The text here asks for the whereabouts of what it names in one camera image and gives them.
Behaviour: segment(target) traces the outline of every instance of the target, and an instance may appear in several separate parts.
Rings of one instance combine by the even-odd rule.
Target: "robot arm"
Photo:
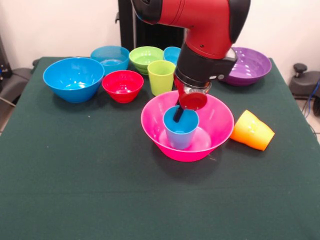
[[[237,62],[231,49],[247,19],[251,0],[131,0],[149,24],[187,28],[175,70],[183,108],[207,103],[212,80],[228,76]]]

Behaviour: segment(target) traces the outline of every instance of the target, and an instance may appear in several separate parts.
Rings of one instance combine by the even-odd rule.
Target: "pink bowl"
[[[114,71],[102,80],[102,87],[116,102],[132,102],[144,85],[144,78],[135,71]]]
[[[170,91],[151,99],[141,113],[142,128],[169,158],[195,162],[208,156],[230,137],[235,125],[234,116],[222,101],[208,94],[207,104],[197,111],[200,121],[190,147],[174,149],[167,140],[163,117],[176,104],[178,96],[178,91]]]

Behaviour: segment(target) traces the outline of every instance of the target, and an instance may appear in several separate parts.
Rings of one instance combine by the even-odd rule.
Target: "orange cup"
[[[231,139],[261,151],[266,150],[275,133],[253,113],[245,110],[236,122]]]

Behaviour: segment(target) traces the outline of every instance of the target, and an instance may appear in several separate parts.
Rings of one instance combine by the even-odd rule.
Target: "green bowl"
[[[154,46],[141,46],[133,49],[129,58],[141,74],[148,75],[148,65],[154,61],[163,60],[164,51]]]

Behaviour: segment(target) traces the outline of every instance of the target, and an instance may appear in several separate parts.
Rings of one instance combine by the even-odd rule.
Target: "white wall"
[[[319,11],[320,0],[252,0],[236,46],[274,58],[286,81],[296,62],[320,70]],[[14,68],[41,56],[88,56],[120,44],[117,12],[117,0],[0,0],[0,34]]]
[[[0,34],[13,68],[42,56],[89,56],[120,45],[118,0],[0,0]]]

